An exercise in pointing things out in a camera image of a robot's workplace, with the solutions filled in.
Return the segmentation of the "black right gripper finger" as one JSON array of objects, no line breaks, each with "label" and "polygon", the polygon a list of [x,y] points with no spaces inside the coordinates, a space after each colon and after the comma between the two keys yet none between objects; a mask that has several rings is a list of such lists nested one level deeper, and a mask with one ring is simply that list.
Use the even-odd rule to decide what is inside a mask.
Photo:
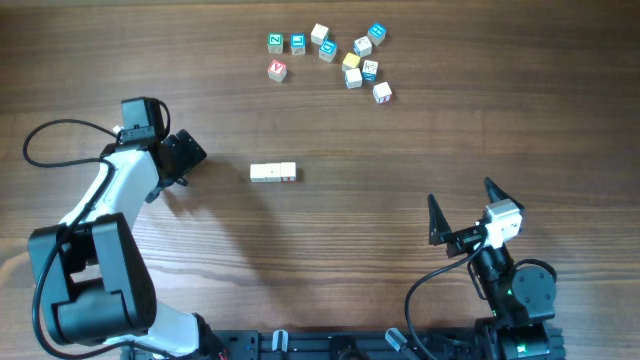
[{"label": "black right gripper finger", "polygon": [[525,209],[525,207],[519,201],[503,191],[491,178],[485,177],[483,183],[491,203],[497,203],[502,200],[510,200],[520,210]]},{"label": "black right gripper finger", "polygon": [[438,246],[449,241],[452,234],[451,227],[447,222],[436,197],[428,195],[429,208],[429,244]]}]

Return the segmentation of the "green F wooden block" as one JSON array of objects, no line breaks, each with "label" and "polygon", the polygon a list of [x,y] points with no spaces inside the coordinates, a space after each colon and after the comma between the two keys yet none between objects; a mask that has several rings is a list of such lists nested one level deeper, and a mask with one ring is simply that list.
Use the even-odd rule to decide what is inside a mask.
[{"label": "green F wooden block", "polygon": [[250,165],[250,180],[253,183],[266,181],[266,166],[265,164],[251,164]]}]

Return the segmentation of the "green N wooden block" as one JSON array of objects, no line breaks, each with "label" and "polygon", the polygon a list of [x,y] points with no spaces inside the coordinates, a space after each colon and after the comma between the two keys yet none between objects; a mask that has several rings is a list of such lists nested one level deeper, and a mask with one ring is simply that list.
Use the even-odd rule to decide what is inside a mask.
[{"label": "green N wooden block", "polygon": [[267,182],[281,182],[281,164],[280,163],[266,163],[264,165],[265,180]]}]

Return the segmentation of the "red I block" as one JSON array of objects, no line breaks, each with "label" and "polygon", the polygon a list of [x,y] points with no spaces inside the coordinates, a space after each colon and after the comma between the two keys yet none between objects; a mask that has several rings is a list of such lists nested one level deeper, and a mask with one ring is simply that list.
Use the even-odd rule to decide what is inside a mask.
[{"label": "red I block", "polygon": [[373,87],[373,96],[378,104],[389,102],[392,95],[393,92],[388,82],[382,82]]},{"label": "red I block", "polygon": [[297,166],[295,162],[280,163],[280,177],[282,182],[295,182],[297,179]]}]

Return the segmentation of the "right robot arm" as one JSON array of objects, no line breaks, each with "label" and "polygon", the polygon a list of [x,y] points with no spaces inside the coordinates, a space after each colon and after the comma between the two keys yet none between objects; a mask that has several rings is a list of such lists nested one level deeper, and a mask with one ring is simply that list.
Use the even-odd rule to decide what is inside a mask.
[{"label": "right robot arm", "polygon": [[480,299],[492,315],[470,329],[433,336],[447,343],[443,354],[459,359],[564,359],[564,339],[547,322],[555,317],[557,273],[537,259],[514,261],[507,242],[521,232],[525,207],[490,178],[489,204],[473,226],[454,231],[434,195],[428,197],[429,243],[446,245],[450,258],[463,255]]}]

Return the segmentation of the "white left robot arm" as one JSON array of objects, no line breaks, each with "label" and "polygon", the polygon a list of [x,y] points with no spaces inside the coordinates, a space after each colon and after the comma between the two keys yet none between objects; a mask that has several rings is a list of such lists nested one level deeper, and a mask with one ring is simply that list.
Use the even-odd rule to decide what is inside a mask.
[{"label": "white left robot arm", "polygon": [[187,185],[206,153],[187,131],[171,134],[161,100],[128,99],[121,109],[124,125],[95,157],[99,173],[81,202],[28,240],[35,337],[61,359],[71,344],[87,347],[84,358],[121,349],[126,359],[225,359],[228,349],[200,315],[158,301],[132,235],[142,205]]}]

